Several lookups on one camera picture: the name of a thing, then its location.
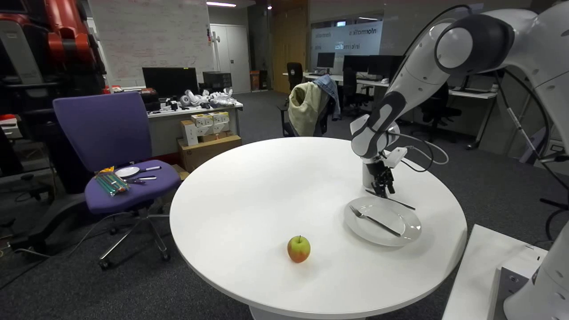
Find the robotic arm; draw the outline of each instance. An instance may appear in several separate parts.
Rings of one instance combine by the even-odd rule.
[[[542,14],[490,10],[432,26],[414,46],[382,101],[350,124],[352,149],[378,188],[391,186],[384,149],[398,137],[394,119],[432,96],[450,74],[515,66],[526,73],[569,149],[569,2]],[[569,226],[528,284],[505,302],[514,320],[569,316]]]

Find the gray floor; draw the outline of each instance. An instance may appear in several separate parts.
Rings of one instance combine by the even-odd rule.
[[[281,137],[275,105],[282,103],[282,96],[254,92],[238,99],[245,103],[240,117],[245,142]],[[329,137],[348,137],[348,121],[330,121],[329,126]],[[544,242],[544,222],[553,210],[540,204],[538,197],[563,201],[565,192],[544,170],[483,151],[466,151],[464,142],[439,144],[451,162],[432,172],[457,195],[469,227],[482,224],[524,242],[549,245]],[[33,217],[44,210],[44,204],[32,201],[12,204],[12,195],[1,195],[0,204],[1,215]],[[243,304],[197,279],[179,256],[160,261],[160,254],[147,245],[149,238],[144,234],[124,247],[122,265],[101,272],[94,261],[115,240],[115,234],[105,229],[99,226],[73,254],[57,254],[0,288],[0,318],[250,318]],[[0,258],[0,284],[23,270],[17,263],[21,258],[5,250]],[[426,298],[377,318],[441,318],[451,277]]]

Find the apple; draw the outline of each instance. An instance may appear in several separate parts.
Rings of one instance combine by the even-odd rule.
[[[300,263],[309,256],[309,242],[300,234],[291,236],[288,240],[286,250],[291,261]]]

